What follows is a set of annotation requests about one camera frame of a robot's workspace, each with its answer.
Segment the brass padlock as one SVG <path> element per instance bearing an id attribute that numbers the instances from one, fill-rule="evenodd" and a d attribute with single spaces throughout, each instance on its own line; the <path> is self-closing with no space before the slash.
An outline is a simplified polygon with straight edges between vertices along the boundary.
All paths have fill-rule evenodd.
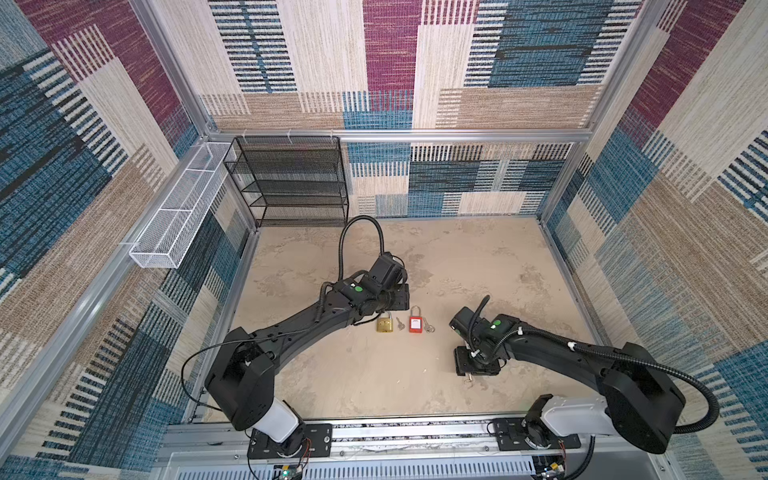
<path id="1" fill-rule="evenodd" d="M 394 331 L 393 318 L 390 312 L 382 312 L 376 319 L 377 333 L 392 333 Z"/>

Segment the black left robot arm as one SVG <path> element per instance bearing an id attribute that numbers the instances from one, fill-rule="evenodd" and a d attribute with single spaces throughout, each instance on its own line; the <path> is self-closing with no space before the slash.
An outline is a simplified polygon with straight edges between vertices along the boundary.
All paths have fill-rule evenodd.
<path id="1" fill-rule="evenodd" d="M 344 275 L 344 242 L 351 227 L 369 222 L 376 229 L 378 257 L 367 270 Z M 253 332 L 239 327 L 222 342 L 190 357 L 214 354 L 203 387 L 237 431 L 250 428 L 277 444 L 302 442 L 303 421 L 275 396 L 277 374 L 298 354 L 324 337 L 362 326 L 378 314 L 410 309 L 408 274 L 403 261 L 385 248 L 379 222 L 358 215 L 343 227 L 338 243 L 338 276 L 320 287 L 317 300 L 287 319 Z"/>

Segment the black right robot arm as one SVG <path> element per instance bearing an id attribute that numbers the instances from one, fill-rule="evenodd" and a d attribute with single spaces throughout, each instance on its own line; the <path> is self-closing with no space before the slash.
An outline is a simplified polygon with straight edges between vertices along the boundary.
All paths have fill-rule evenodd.
<path id="1" fill-rule="evenodd" d="M 642 346 L 621 348 L 572 340 L 480 308 L 464 307 L 449 322 L 463 340 L 454 351 L 459 376 L 496 376 L 511 360 L 531 363 L 575 380 L 594 396 L 540 395 L 520 421 L 534 449 L 572 435 L 618 436 L 651 454 L 667 450 L 674 435 L 712 426 L 720 415 L 714 392 L 697 378 L 658 363 Z"/>

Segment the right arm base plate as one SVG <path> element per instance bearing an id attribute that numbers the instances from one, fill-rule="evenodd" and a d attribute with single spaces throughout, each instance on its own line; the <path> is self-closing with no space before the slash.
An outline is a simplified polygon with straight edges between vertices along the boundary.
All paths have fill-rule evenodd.
<path id="1" fill-rule="evenodd" d="M 578 435 L 558 437 L 541 422 L 528 422 L 523 417 L 492 419 L 486 425 L 487 433 L 497 442 L 500 451 L 533 451 L 579 449 Z"/>

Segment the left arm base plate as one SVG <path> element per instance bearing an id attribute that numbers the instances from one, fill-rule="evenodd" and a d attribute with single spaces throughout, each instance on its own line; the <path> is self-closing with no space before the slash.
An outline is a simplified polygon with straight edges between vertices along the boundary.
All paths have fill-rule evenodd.
<path id="1" fill-rule="evenodd" d="M 282 443 L 267 434 L 252 430 L 248 445 L 249 460 L 325 458 L 330 456 L 333 440 L 331 423 L 302 423 Z"/>

